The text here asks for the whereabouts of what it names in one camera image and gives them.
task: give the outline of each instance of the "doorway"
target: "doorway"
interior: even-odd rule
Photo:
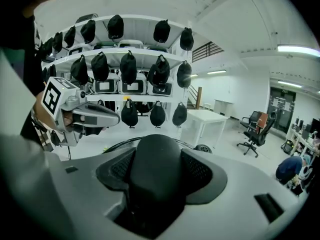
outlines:
[[[287,133],[295,108],[296,93],[293,91],[271,87],[268,115],[275,112],[277,120],[273,128]]]

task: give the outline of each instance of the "white shelf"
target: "white shelf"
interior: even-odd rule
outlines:
[[[149,50],[149,49],[139,49],[139,48],[106,48],[106,49],[97,49],[97,50],[88,50],[84,52],[80,52],[77,54],[73,54],[70,56],[66,56],[60,59],[51,62],[42,68],[50,67],[55,64],[55,69],[58,72],[70,72],[71,65],[80,58],[81,55],[85,56],[85,61],[87,65],[87,69],[91,69],[91,60],[100,52],[103,52],[106,55],[108,64],[110,64],[113,68],[119,68],[121,58],[131,51],[136,60],[137,69],[150,69],[153,64],[156,63],[158,56],[163,55],[167,61],[169,62],[170,69],[178,66],[185,60],[182,56],[177,56],[175,54],[157,51],[157,50]]]
[[[131,99],[134,102],[156,102],[161,103],[174,103],[177,102],[173,97],[159,96],[159,95],[142,95],[142,94],[90,94],[86,95],[89,102],[102,101],[115,101],[125,102]]]
[[[108,26],[109,20],[113,16],[114,15],[93,18],[93,20],[95,21],[95,38],[91,42],[91,44],[95,44],[101,41],[110,41],[110,39],[108,38],[107,26]],[[115,40],[116,42],[119,42],[124,39],[134,39],[134,40],[142,41],[144,45],[158,44],[154,40],[155,26],[159,21],[162,21],[165,19],[152,17],[152,16],[137,15],[137,14],[122,14],[120,16],[123,18],[124,31],[123,31],[123,37],[116,39]],[[85,25],[87,22],[88,20],[72,25],[72,26],[75,26],[74,45],[84,42],[84,38],[82,37],[80,30],[82,26]],[[167,49],[174,44],[174,42],[181,35],[181,32],[186,27],[184,25],[178,24],[170,20],[168,21],[168,24],[171,27],[168,40],[165,43],[159,43],[160,46]],[[69,26],[62,30],[63,38],[65,37],[65,34],[68,32],[68,30],[72,26]],[[63,41],[62,46],[67,47],[67,44],[65,43],[65,41]]]

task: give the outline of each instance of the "fluorescent light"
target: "fluorescent light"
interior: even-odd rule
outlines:
[[[208,72],[207,74],[211,75],[211,74],[224,73],[224,72],[227,72],[227,71],[225,71],[225,70],[212,71],[212,72]]]
[[[294,86],[294,87],[298,87],[298,88],[301,88],[301,87],[302,87],[301,85],[294,84],[294,83],[290,83],[290,82],[278,81],[278,83],[279,83],[279,84],[284,84],[284,85],[287,85],[287,86]]]
[[[302,53],[320,57],[320,51],[318,50],[294,45],[278,45],[278,52]]]

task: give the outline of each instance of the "white table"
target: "white table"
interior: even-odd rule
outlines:
[[[231,102],[215,99],[213,112],[217,114],[223,113],[227,118],[230,118],[233,105]]]
[[[221,138],[222,132],[224,131],[228,117],[223,116],[221,114],[214,113],[210,110],[199,110],[199,109],[188,110],[188,117],[191,118],[192,120],[199,121],[199,124],[200,124],[199,129],[196,132],[194,146],[196,146],[198,144],[198,141],[199,141],[200,137],[202,136],[202,134],[204,133],[205,126],[207,124],[221,123],[219,136],[218,136],[215,144],[213,145],[213,147],[216,148],[216,146],[219,143],[219,140]]]
[[[291,140],[294,135],[296,136],[296,142],[295,142],[295,144],[293,146],[293,149],[292,149],[290,155],[293,155],[296,152],[299,142],[301,142],[304,145],[304,149],[302,150],[300,156],[303,156],[306,153],[307,149],[310,149],[311,151],[315,152],[316,148],[313,145],[311,145],[309,142],[307,142],[304,138],[302,138],[301,134],[297,133],[292,128],[290,128],[289,131],[290,131],[290,134],[291,134],[291,137],[289,138],[289,140]],[[312,162],[314,161],[315,157],[316,156],[314,155],[310,164],[312,164]]]

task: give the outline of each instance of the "wheel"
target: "wheel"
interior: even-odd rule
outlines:
[[[212,154],[211,148],[208,147],[207,145],[204,145],[204,144],[196,145],[194,150],[198,150],[198,151],[202,151],[202,152],[206,152],[206,153]]]

